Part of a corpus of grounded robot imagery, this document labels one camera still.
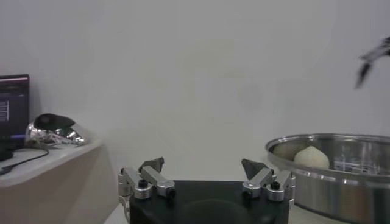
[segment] metal basin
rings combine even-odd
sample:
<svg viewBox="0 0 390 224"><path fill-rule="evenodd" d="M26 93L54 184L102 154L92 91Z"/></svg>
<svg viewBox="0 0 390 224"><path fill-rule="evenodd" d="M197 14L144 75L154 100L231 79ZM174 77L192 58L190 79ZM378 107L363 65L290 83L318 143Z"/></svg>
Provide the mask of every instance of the metal basin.
<svg viewBox="0 0 390 224"><path fill-rule="evenodd" d="M294 155L315 146L329 169L295 164ZM284 158L273 154L289 154ZM312 134L278 138L266 144L268 158L297 178L296 204L352 223L390 223L390 138L371 135Z"/></svg>

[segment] white table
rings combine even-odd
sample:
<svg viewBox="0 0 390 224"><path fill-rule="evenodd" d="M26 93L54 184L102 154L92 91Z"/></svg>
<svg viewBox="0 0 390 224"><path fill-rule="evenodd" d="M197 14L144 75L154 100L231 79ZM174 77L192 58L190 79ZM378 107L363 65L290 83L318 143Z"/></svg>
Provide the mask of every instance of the white table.
<svg viewBox="0 0 390 224"><path fill-rule="evenodd" d="M0 188L24 183L101 145L102 141L99 138L92 137L90 143L84 146L49 150L48 155L16 166L10 173L0 176ZM0 167L18 163L42 154L44 154L42 150L20 149L14 152L13 158L0 162Z"/></svg>

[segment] computer monitor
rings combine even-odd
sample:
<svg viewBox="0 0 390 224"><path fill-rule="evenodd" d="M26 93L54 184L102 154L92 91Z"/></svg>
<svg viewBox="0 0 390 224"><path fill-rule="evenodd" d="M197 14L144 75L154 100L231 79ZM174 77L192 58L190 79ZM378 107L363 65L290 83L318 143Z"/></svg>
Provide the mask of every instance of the computer monitor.
<svg viewBox="0 0 390 224"><path fill-rule="evenodd" d="M29 75L0 76L0 141L23 142L29 124Z"/></svg>

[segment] bowl rim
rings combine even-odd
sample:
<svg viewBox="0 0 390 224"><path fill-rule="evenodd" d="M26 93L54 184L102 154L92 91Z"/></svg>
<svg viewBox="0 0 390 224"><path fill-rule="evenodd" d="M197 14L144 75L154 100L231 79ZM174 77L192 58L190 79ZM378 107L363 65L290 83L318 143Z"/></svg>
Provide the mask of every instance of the bowl rim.
<svg viewBox="0 0 390 224"><path fill-rule="evenodd" d="M361 173L351 173L339 170L322 169L318 167L308 167L300 164L296 164L293 161L283 159L279 156L275 156L271 152L271 148L275 145L293 141L297 139L324 139L324 138L337 138L337 139L350 139L351 141L370 141L370 142L383 142L390 144L390 137L379 135L355 135L355 134L339 134L339 133L313 133L313 134L299 134L289 135L275 138L265 145L265 150L268 153L268 159L271 163L277 167L286 167L288 170L299 175L304 175L311 178L320 178L322 180L336 181L343 184L373 185L373 187L390 188L390 175L370 175Z"/></svg>

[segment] black cable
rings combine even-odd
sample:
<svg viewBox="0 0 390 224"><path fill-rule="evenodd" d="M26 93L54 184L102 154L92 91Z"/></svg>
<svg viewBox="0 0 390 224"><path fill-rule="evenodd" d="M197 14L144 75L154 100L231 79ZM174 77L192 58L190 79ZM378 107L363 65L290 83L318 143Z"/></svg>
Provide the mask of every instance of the black cable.
<svg viewBox="0 0 390 224"><path fill-rule="evenodd" d="M22 162L18 162L18 163L14 163L14 164L2 167L0 169L0 176L11 172L11 170L13 168L15 168L16 166L19 166L20 164L23 164L23 163L26 163L26 162L29 162L29 161L32 161L32 160L35 160L35 159L42 158L42 157L47 156L49 154L49 151L47 149L40 149L40 150L45 151L45 154L42 154L42 155L37 156L37 157L33 157L31 159L26 159L26 160L24 160Z"/></svg>

